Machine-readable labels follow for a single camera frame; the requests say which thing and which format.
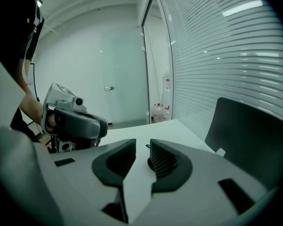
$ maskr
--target black foam insert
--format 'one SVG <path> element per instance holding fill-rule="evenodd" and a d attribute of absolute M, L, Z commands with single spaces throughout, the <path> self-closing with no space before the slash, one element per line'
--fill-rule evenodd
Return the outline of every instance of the black foam insert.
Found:
<path fill-rule="evenodd" d="M 110 216 L 128 223 L 123 194 L 123 180 L 127 176 L 136 158 L 136 139 L 98 156 L 92 163 L 92 171 L 107 186 L 118 188 L 114 202 L 107 204 L 102 211 Z"/>
<path fill-rule="evenodd" d="M 171 192 L 180 188 L 191 176 L 191 160 L 155 139 L 150 141 L 150 161 L 157 181 L 152 184 L 152 193 Z"/>
<path fill-rule="evenodd" d="M 60 166 L 63 166 L 63 165 L 70 164 L 72 162 L 75 162 L 75 160 L 72 159 L 72 158 L 66 158 L 66 159 L 63 159 L 63 160 L 55 161 L 55 164 L 56 164 L 57 167 L 60 167 Z"/>

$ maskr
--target plastic bottle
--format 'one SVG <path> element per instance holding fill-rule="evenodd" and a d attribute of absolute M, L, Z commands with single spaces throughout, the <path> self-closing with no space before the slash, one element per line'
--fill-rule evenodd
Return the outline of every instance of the plastic bottle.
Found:
<path fill-rule="evenodd" d="M 164 118 L 164 121 L 170 120 L 170 106 L 165 108 L 163 118 Z"/>
<path fill-rule="evenodd" d="M 158 103 L 157 105 L 155 105 L 154 108 L 154 113 L 153 113 L 154 122 L 155 123 L 162 122 L 164 120 L 163 114 L 164 114 L 163 107 L 161 106 L 160 103 Z"/>
<path fill-rule="evenodd" d="M 167 88 L 164 88 L 164 103 L 163 103 L 163 106 L 165 108 L 168 108 L 168 106 L 170 106 L 170 89 L 167 87 Z"/>

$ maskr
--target cable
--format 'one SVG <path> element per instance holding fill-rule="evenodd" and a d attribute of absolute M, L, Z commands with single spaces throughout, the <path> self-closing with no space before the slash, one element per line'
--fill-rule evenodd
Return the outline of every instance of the cable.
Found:
<path fill-rule="evenodd" d="M 39 98 L 38 98 L 38 96 L 37 96 L 36 80 L 35 80 L 35 78 L 34 78 L 34 63 L 30 63 L 30 64 L 33 65 L 33 85 L 34 85 L 34 92 L 35 92 L 35 94 L 36 94 L 36 99 L 37 99 L 37 101 L 40 102 L 40 100 L 39 100 Z"/>

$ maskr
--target ceiling light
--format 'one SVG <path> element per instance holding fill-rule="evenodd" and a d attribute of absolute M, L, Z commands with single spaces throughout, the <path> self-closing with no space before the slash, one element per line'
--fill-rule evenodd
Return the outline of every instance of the ceiling light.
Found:
<path fill-rule="evenodd" d="M 234 8 L 231 8 L 227 11 L 224 11 L 222 13 L 223 16 L 227 17 L 227 16 L 230 16 L 230 15 L 233 15 L 235 13 L 239 13 L 239 12 L 242 12 L 244 10 L 247 10 L 247 9 L 250 9 L 250 8 L 256 8 L 256 7 L 260 7 L 262 6 L 263 3 L 261 0 L 256 0 L 256 1 L 252 1 L 252 2 L 247 2 L 247 3 L 244 3 L 244 4 L 241 4 L 239 6 L 236 6 Z"/>

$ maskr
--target black slot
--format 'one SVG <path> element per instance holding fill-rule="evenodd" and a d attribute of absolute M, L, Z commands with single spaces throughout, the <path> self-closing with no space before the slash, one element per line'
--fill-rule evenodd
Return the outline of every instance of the black slot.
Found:
<path fill-rule="evenodd" d="M 113 203 L 109 203 L 102 209 L 102 211 L 119 221 L 128 223 L 128 215 L 125 208 L 124 193 L 122 189 L 118 191 L 115 201 Z"/>
<path fill-rule="evenodd" d="M 254 205 L 252 199 L 250 199 L 232 179 L 219 181 L 218 184 L 221 186 L 239 214 L 244 213 Z"/>
<path fill-rule="evenodd" d="M 74 159 L 72 158 L 66 158 L 66 159 L 63 159 L 63 160 L 60 160 L 60 161 L 55 161 L 55 164 L 57 167 L 60 167 L 60 166 L 64 166 L 66 164 L 70 164 L 72 162 L 75 162 Z"/>
<path fill-rule="evenodd" d="M 180 188 L 192 174 L 190 159 L 163 142 L 151 139 L 149 167 L 156 174 L 152 193 L 172 192 Z"/>

